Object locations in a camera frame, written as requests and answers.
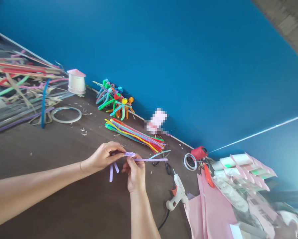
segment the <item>red thread spool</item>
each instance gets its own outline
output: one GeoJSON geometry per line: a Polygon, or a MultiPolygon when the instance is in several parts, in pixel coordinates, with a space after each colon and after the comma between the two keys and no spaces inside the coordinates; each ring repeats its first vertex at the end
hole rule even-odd
{"type": "Polygon", "coordinates": [[[208,156],[209,153],[205,147],[200,146],[196,149],[192,149],[191,154],[195,157],[196,160],[201,160],[204,157],[208,156]]]}

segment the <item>blue wall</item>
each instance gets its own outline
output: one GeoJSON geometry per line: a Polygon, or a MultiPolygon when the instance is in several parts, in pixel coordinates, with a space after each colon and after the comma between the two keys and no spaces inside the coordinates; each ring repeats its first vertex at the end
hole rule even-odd
{"type": "Polygon", "coordinates": [[[274,169],[279,186],[275,190],[298,189],[298,120],[211,153],[223,158],[246,151],[274,169]]]}
{"type": "Polygon", "coordinates": [[[298,57],[251,1],[0,0],[0,32],[89,85],[122,86],[144,118],[164,108],[193,147],[298,116],[298,57]]]}

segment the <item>pink cardboard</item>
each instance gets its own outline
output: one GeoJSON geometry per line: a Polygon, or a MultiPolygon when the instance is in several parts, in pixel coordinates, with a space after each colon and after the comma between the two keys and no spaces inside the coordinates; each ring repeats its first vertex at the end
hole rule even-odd
{"type": "Polygon", "coordinates": [[[232,205],[218,188],[210,187],[206,181],[204,170],[201,170],[201,174],[201,176],[198,175],[198,182],[199,189],[203,188],[205,194],[208,239],[233,239],[230,224],[236,224],[237,220],[232,205]]]}
{"type": "Polygon", "coordinates": [[[201,195],[192,198],[188,203],[184,204],[184,209],[191,226],[192,239],[205,239],[203,237],[201,195]]]}

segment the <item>clear tape roll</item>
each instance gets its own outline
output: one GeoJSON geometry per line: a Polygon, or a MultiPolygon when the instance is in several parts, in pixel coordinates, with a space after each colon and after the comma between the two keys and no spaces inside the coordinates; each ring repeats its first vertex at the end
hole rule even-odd
{"type": "Polygon", "coordinates": [[[54,121],[58,122],[58,123],[74,123],[74,122],[77,122],[78,120],[81,119],[81,116],[82,116],[82,113],[79,109],[77,108],[74,108],[74,107],[69,107],[69,106],[65,106],[65,107],[59,107],[59,108],[56,108],[52,111],[51,113],[51,117],[54,121]],[[72,120],[59,120],[55,117],[55,114],[60,111],[60,110],[75,110],[79,113],[78,117],[75,118],[75,119],[72,119],[72,120]]]}

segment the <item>glue gun cord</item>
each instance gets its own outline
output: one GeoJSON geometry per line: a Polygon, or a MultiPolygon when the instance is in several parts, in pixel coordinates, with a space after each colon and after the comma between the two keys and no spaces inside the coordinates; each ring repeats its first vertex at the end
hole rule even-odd
{"type": "Polygon", "coordinates": [[[170,210],[168,209],[168,213],[166,214],[166,217],[165,217],[163,223],[161,224],[161,226],[159,226],[158,231],[159,231],[159,230],[163,227],[163,225],[165,224],[166,220],[167,220],[168,217],[169,217],[169,214],[170,214],[170,210]]]}

